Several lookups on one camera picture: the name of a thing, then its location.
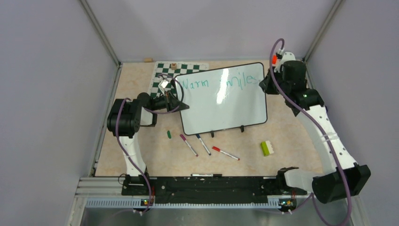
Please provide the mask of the white whiteboard black frame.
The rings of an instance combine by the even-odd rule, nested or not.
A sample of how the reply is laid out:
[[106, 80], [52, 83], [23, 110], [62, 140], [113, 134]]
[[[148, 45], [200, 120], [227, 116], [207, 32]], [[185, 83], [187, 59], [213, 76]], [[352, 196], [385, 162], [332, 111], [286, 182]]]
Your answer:
[[260, 62], [176, 76], [185, 135], [263, 124], [268, 120]]

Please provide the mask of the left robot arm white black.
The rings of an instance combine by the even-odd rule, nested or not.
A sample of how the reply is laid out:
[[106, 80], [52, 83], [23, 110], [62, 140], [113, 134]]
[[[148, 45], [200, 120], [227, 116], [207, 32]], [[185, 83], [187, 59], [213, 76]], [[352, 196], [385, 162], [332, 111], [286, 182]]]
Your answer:
[[150, 191], [151, 182], [146, 173], [138, 132], [141, 127], [154, 127], [161, 114], [188, 110], [190, 107], [170, 91], [160, 97], [140, 93], [136, 99], [116, 99], [107, 117], [107, 129], [116, 137], [126, 162], [126, 175], [137, 177], [133, 189], [139, 194]]

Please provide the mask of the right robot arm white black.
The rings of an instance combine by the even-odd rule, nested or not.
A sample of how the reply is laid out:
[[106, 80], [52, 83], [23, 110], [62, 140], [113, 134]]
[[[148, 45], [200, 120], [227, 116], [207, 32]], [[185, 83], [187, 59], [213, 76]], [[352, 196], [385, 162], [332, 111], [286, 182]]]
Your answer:
[[309, 134], [323, 168], [320, 175], [297, 167], [282, 168], [276, 188], [282, 194], [294, 188], [309, 191], [323, 204], [356, 196], [371, 171], [367, 165], [359, 165], [341, 142], [319, 92], [307, 86], [306, 71], [301, 61], [280, 60], [276, 65], [270, 63], [259, 84], [264, 93], [284, 97], [285, 104]]

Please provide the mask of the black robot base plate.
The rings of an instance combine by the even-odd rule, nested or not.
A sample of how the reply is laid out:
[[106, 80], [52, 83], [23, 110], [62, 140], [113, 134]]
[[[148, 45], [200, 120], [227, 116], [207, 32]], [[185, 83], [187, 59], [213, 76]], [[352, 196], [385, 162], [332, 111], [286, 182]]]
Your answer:
[[275, 177], [144, 177], [119, 176], [124, 196], [143, 195], [152, 206], [161, 204], [265, 204], [273, 195], [306, 195], [299, 188], [283, 188]]

